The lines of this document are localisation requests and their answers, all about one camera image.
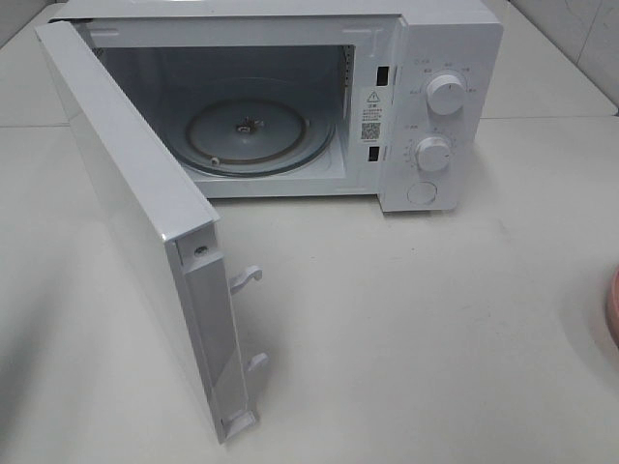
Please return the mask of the round white door button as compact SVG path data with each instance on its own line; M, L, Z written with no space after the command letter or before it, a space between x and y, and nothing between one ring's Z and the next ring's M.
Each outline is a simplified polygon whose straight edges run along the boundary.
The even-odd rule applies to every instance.
M416 205L429 205L433 203L437 195L437 186L432 182L416 182L407 192L407 199Z

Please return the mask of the white dial knob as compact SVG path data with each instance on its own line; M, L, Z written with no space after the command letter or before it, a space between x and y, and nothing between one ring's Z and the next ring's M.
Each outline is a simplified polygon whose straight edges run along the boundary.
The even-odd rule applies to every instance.
M426 172L437 172L447 167L452 150L449 142L441 136L431 136L419 142L415 151L418 168Z
M463 82L452 73L439 74L426 87L429 108L441 116L459 111L463 106L465 94Z

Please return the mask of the pink round plate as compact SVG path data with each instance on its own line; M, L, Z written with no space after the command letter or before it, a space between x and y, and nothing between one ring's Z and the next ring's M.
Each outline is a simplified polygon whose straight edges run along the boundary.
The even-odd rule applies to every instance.
M608 331L616 347L619 346L619 269L616 268L608 284L605 318Z

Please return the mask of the white microwave door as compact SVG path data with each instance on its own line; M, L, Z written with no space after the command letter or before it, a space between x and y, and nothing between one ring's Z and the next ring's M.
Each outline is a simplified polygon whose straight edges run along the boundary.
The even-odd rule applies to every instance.
M108 228L226 441L256 422L246 377L268 358L243 360L231 298L262 272L227 275L218 213L76 28L36 34Z

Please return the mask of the glass microwave turntable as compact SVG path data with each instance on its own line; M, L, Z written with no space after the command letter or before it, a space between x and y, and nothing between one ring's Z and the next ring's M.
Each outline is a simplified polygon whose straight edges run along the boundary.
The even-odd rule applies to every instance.
M204 173L257 178L291 171L322 154L335 134L315 106L239 98L215 101L191 116L175 149Z

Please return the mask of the white microwave oven body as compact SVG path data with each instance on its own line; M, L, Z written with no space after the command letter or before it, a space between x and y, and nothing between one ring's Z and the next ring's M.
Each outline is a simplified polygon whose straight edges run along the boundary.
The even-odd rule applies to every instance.
M169 153L210 199L374 196L386 213L451 210L458 202L503 28L480 1L70 1L87 42ZM462 108L427 104L439 74L464 84ZM336 123L330 144L280 174L231 178L176 154L192 115L222 100L315 106ZM420 141L444 137L446 168L418 168ZM409 188L432 182L429 205Z

